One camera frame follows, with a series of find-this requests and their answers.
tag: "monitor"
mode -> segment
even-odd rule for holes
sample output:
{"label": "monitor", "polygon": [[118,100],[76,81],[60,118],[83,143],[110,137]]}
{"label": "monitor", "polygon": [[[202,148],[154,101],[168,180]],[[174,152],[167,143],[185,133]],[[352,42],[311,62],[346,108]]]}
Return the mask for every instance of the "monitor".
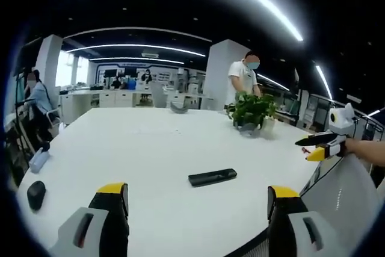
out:
{"label": "monitor", "polygon": [[126,67],[125,68],[125,75],[128,75],[132,78],[136,78],[138,76],[137,69],[134,67]]}
{"label": "monitor", "polygon": [[117,74],[116,69],[107,69],[106,71],[104,71],[105,78],[113,78],[116,76],[116,74]]}

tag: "black ceiling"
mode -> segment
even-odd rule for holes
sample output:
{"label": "black ceiling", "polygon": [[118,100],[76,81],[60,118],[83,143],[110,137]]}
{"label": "black ceiling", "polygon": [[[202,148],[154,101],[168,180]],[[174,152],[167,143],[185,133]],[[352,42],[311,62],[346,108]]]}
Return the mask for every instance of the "black ceiling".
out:
{"label": "black ceiling", "polygon": [[[259,72],[279,83],[290,85],[288,71],[295,67],[302,87],[326,96],[315,61],[322,66],[335,100],[348,102],[346,95],[351,94],[362,99],[361,104],[353,102],[354,107],[367,113],[384,106],[380,0],[271,1],[298,28],[303,42],[254,0],[48,0],[31,21],[27,42],[50,34],[67,37],[91,29],[141,26],[180,31],[212,42],[142,29],[92,32],[70,37],[69,42],[81,46],[160,45],[207,55],[212,44],[232,39],[255,50],[261,59]],[[76,48],[73,43],[64,42],[64,50],[72,48]],[[99,57],[140,57],[143,51],[93,50]],[[195,55],[152,51],[159,52],[160,58],[189,62],[198,69],[204,69],[207,62]],[[95,58],[86,51],[77,54]]]}

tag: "robotic hand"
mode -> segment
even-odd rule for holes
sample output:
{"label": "robotic hand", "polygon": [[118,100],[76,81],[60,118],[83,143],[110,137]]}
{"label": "robotic hand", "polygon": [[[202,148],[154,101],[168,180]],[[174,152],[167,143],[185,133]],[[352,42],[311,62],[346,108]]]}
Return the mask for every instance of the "robotic hand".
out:
{"label": "robotic hand", "polygon": [[343,155],[346,147],[345,141],[354,133],[354,110],[350,103],[344,108],[332,108],[328,114],[329,129],[309,135],[295,144],[298,146],[316,146],[306,160],[322,161],[334,155]]}

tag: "man in white shirt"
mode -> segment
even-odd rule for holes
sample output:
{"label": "man in white shirt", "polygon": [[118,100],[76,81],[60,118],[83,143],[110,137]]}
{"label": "man in white shirt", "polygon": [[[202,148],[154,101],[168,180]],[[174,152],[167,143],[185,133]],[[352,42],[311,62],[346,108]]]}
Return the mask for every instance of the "man in white shirt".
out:
{"label": "man in white shirt", "polygon": [[239,91],[262,96],[258,87],[257,76],[253,71],[258,67],[259,57],[252,51],[249,51],[243,60],[232,63],[229,69],[226,105],[235,103],[235,94]]}

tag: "person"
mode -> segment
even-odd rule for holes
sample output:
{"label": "person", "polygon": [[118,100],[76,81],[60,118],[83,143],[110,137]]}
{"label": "person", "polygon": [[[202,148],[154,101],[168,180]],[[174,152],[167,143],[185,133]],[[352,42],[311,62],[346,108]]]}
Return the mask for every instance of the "person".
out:
{"label": "person", "polygon": [[119,77],[117,76],[115,78],[115,80],[112,82],[112,86],[117,89],[117,88],[120,88],[120,86],[122,85],[122,83],[119,81]]}
{"label": "person", "polygon": [[[149,82],[152,81],[151,72],[149,69],[146,69],[146,72],[142,74],[141,80],[145,81],[146,84],[149,84]],[[146,102],[148,99],[149,95],[143,93],[140,97],[140,102]]]}
{"label": "person", "polygon": [[253,71],[259,67],[259,63],[259,57],[252,51],[249,51],[243,60],[232,63],[228,74],[225,105],[234,104],[236,93],[241,91],[262,96],[258,87],[257,76]]}
{"label": "person", "polygon": [[48,111],[52,111],[51,101],[48,96],[48,91],[45,85],[40,80],[38,70],[33,70],[27,76],[27,86],[29,87],[30,96],[25,100],[25,110],[32,108],[32,115],[26,124],[26,133],[35,150],[40,147],[40,142],[37,134],[43,141],[51,141],[52,135],[49,132],[50,123],[46,117]]}
{"label": "person", "polygon": [[348,138],[345,147],[346,153],[353,153],[373,165],[385,167],[384,141],[358,141]]}
{"label": "person", "polygon": [[149,84],[152,81],[151,73],[149,69],[146,69],[146,72],[142,75],[142,81],[145,81],[146,84]]}

